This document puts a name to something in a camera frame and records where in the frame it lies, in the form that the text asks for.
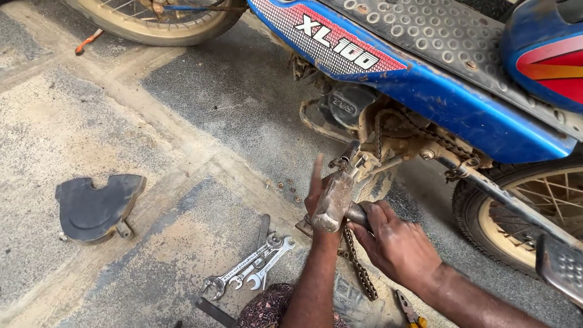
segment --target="person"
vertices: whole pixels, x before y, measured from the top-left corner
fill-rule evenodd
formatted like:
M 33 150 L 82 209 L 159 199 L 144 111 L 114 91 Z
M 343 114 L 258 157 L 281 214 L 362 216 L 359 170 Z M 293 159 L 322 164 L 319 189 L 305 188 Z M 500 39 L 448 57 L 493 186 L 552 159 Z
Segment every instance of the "person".
M 314 162 L 305 207 L 311 217 L 325 186 L 323 156 Z M 525 312 L 496 298 L 445 264 L 419 224 L 397 217 L 386 201 L 361 203 L 373 229 L 348 222 L 373 265 L 415 293 L 459 327 L 547 327 Z M 273 284 L 241 311 L 240 328 L 347 328 L 332 305 L 337 247 L 342 229 L 315 229 L 312 248 L 295 285 Z

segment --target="pliers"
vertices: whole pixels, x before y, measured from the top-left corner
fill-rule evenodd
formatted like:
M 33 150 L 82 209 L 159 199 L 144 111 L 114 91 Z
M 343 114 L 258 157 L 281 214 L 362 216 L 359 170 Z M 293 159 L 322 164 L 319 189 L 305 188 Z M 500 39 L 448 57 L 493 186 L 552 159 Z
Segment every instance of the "pliers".
M 406 328 L 427 328 L 427 320 L 424 317 L 420 317 L 417 312 L 411 306 L 411 302 L 401 293 L 400 290 L 395 291 L 395 295 L 399 299 L 399 303 L 401 303 L 401 309 L 405 313 L 407 317 L 407 325 Z

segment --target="front wheel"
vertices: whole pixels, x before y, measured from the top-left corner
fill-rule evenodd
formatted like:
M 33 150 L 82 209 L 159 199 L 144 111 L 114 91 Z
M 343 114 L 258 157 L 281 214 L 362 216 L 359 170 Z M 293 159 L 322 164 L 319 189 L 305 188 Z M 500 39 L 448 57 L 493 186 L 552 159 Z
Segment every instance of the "front wheel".
M 152 46 L 199 44 L 230 29 L 242 11 L 164 12 L 157 18 L 140 0 L 62 0 L 104 31 Z M 208 6 L 214 0 L 183 0 L 181 5 Z M 224 0 L 220 6 L 242 8 L 245 0 Z
M 514 165 L 495 163 L 493 168 L 480 172 L 583 240 L 583 154 L 577 149 L 564 159 Z M 455 188 L 452 206 L 463 234 L 475 246 L 537 277 L 535 249 L 540 230 L 464 180 Z

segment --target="spanner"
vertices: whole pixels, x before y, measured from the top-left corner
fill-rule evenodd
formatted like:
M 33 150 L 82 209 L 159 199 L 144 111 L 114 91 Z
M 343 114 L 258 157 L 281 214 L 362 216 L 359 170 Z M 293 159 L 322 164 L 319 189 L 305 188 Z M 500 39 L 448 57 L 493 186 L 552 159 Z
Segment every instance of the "spanner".
M 264 257 L 264 258 L 268 257 L 268 256 L 269 256 L 271 253 L 275 252 L 275 250 L 276 250 L 275 248 L 272 248 L 272 249 L 270 249 L 270 250 L 266 250 L 266 251 L 265 251 L 265 253 L 264 253 L 264 255 L 263 255 L 263 257 Z M 257 266 L 257 262 L 259 262 L 259 261 L 263 261 L 263 262 L 265 262 L 265 260 L 264 260 L 264 259 L 256 259 L 256 260 L 255 260 L 255 262 L 253 262 L 253 264 L 252 264 L 252 265 L 250 265 L 249 267 L 247 267 L 247 268 L 245 269 L 245 271 L 243 271 L 241 274 L 239 274 L 239 275 L 236 275 L 236 276 L 234 276 L 233 278 L 231 278 L 231 280 L 229 280 L 229 285 L 230 285 L 232 282 L 235 282 L 235 281 L 236 281 L 236 282 L 237 282 L 237 286 L 235 287 L 235 289 L 239 289 L 239 288 L 241 288 L 241 286 L 243 286 L 243 279 L 245 279 L 245 277 L 246 277 L 246 276 L 247 276 L 249 273 L 251 273 L 251 271 L 253 271 L 253 269 L 255 269 L 255 267 Z
M 283 239 L 283 247 L 281 249 L 279 249 L 277 253 L 275 253 L 275 255 L 269 260 L 269 262 L 267 262 L 265 267 L 263 267 L 261 270 L 257 271 L 256 273 L 253 273 L 252 275 L 249 276 L 249 278 L 247 278 L 248 282 L 251 280 L 255 281 L 255 286 L 253 286 L 251 288 L 252 291 L 259 289 L 259 287 L 261 286 L 261 280 L 263 280 L 265 278 L 267 271 L 269 271 L 269 269 L 271 269 L 271 267 L 273 267 L 275 265 L 275 263 L 279 260 L 279 258 L 282 255 L 284 255 L 288 250 L 296 247 L 296 243 L 293 243 L 293 242 L 290 243 L 291 239 L 292 239 L 291 236 L 285 237 Z
M 271 248 L 274 248 L 277 250 L 281 249 L 283 247 L 284 242 L 280 241 L 277 245 L 273 245 L 270 243 L 270 242 L 273 242 L 272 238 L 273 238 L 274 234 L 275 234 L 275 232 L 272 232 L 268 236 L 267 241 L 265 242 L 265 245 L 261 246 L 258 250 L 253 252 L 253 254 L 249 255 L 246 259 L 239 262 L 239 264 L 237 264 L 234 268 L 229 270 L 229 272 L 227 272 L 226 274 L 223 274 L 220 277 L 211 276 L 211 277 L 206 278 L 202 282 L 201 294 L 204 293 L 210 285 L 213 285 L 213 286 L 215 286 L 215 289 L 217 290 L 217 294 L 212 299 L 212 301 L 219 299 L 219 297 L 223 296 L 224 287 L 227 284 L 227 282 L 229 281 L 229 279 L 233 278 L 239 271 L 241 271 L 242 268 L 247 266 L 247 264 L 250 264 L 251 262 L 253 262 L 259 255 L 261 255 L 266 250 L 269 250 Z

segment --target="concrete floor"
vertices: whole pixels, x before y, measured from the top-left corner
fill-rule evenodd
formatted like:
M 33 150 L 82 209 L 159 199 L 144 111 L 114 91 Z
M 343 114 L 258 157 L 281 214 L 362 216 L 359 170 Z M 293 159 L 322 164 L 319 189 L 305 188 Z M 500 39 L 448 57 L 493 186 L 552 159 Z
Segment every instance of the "concrete floor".
M 250 19 L 190 48 L 142 46 L 94 28 L 59 4 L 15 2 L 0 11 L 0 327 L 219 327 L 194 308 L 202 280 L 253 251 L 259 217 L 297 247 L 269 283 L 297 279 L 309 240 L 293 225 L 311 162 L 342 145 L 307 130 L 298 104 L 314 90 L 293 82 L 287 54 Z M 54 188 L 81 176 L 147 177 L 128 223 L 137 237 L 80 247 L 58 240 Z M 444 260 L 553 326 L 581 326 L 581 311 L 548 286 L 475 250 L 454 227 L 451 185 L 435 163 L 399 168 L 387 195 L 421 222 Z M 278 190 L 264 189 L 293 179 Z M 360 250 L 381 299 L 370 303 L 339 261 L 335 305 L 351 327 L 400 327 L 382 277 Z M 228 288 L 232 316 L 256 293 Z M 448 322 L 407 296 L 432 327 Z

